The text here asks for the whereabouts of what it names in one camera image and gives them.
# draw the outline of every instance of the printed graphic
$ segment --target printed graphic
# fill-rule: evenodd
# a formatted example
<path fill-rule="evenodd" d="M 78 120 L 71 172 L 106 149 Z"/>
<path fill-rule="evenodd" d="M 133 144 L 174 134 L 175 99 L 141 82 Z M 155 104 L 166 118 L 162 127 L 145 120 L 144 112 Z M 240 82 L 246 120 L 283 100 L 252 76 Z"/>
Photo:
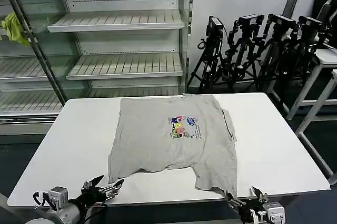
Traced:
<path fill-rule="evenodd" d="M 172 127 L 172 138 L 197 138 L 201 139 L 200 126 L 198 119 L 194 117 L 177 116 L 168 119 Z"/>

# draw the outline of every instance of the dark floor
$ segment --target dark floor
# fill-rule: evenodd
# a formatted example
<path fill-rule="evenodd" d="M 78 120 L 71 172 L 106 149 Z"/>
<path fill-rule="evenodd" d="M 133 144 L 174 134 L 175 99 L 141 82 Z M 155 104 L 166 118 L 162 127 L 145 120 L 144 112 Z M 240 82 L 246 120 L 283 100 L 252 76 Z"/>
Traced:
<path fill-rule="evenodd" d="M 322 75 L 318 83 L 314 86 L 314 92 L 310 92 L 309 98 L 316 99 L 329 80 L 330 75 Z M 300 91 L 299 83 L 293 83 L 289 92 L 286 93 L 286 102 L 291 105 Z M 220 88 L 218 93 L 225 93 L 226 90 Z M 295 130 L 307 113 L 307 109 L 301 109 L 299 115 L 289 122 Z M 329 106 L 322 111 L 324 114 L 337 113 L 335 106 Z M 306 130 L 306 136 L 315 146 L 317 151 L 325 159 L 328 165 L 337 171 L 337 122 L 325 121 L 312 123 Z M 39 144 L 10 144 L 22 139 L 29 138 L 29 141 L 39 142 L 44 135 L 30 136 L 0 136 L 0 193 L 9 197 L 15 184 L 19 180 L 22 172 L 37 150 Z M 288 224 L 317 224 L 317 223 L 337 223 L 335 209 L 337 207 L 337 187 L 332 187 L 331 191 L 318 192 L 314 194 L 297 197 L 286 207 L 286 219 Z M 94 223 L 165 223 L 165 222 L 185 222 L 202 221 L 233 218 L 235 215 L 228 209 L 225 202 L 205 202 L 189 203 L 179 205 L 156 205 L 138 207 L 116 207 L 109 209 L 108 214 L 103 219 L 96 219 Z M 0 223 L 21 223 L 18 219 L 0 208 Z"/>

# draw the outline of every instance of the shelf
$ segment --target shelf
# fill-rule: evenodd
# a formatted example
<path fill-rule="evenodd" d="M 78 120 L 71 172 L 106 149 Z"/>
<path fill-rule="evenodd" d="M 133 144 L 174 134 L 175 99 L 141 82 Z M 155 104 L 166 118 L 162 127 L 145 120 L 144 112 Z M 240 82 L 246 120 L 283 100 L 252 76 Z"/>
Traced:
<path fill-rule="evenodd" d="M 84 55 L 68 80 L 182 76 L 179 53 Z"/>
<path fill-rule="evenodd" d="M 89 98 L 143 97 L 179 95 L 178 87 L 138 87 L 92 89 Z"/>
<path fill-rule="evenodd" d="M 64 76 L 68 64 L 71 61 L 69 56 L 49 57 L 52 69 L 56 76 Z M 36 57 L 7 57 L 0 58 L 0 82 L 28 82 L 47 81 L 39 61 Z"/>
<path fill-rule="evenodd" d="M 48 27 L 52 33 L 185 27 L 178 10 L 69 13 Z"/>
<path fill-rule="evenodd" d="M 0 115 L 58 114 L 62 104 L 53 91 L 0 93 Z"/>

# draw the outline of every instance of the t-shirt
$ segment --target t-shirt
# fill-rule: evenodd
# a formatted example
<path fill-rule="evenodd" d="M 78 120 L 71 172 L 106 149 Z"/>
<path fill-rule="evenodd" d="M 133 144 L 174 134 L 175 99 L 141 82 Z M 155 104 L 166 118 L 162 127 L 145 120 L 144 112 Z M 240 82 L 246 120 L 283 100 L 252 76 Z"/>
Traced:
<path fill-rule="evenodd" d="M 197 189 L 218 187 L 236 195 L 235 142 L 229 113 L 212 95 L 123 98 L 108 158 L 109 183 L 140 170 L 190 166 Z"/>

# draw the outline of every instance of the green cloth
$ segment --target green cloth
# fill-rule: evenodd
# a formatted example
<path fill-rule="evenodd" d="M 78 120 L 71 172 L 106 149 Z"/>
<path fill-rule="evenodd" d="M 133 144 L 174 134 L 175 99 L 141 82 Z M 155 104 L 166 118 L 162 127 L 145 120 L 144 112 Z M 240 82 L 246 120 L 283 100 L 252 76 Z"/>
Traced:
<path fill-rule="evenodd" d="M 7 36 L 10 41 L 21 43 L 26 47 L 29 46 L 29 41 L 25 36 L 22 26 L 14 12 L 7 15 L 1 24 L 2 27 L 7 31 Z"/>

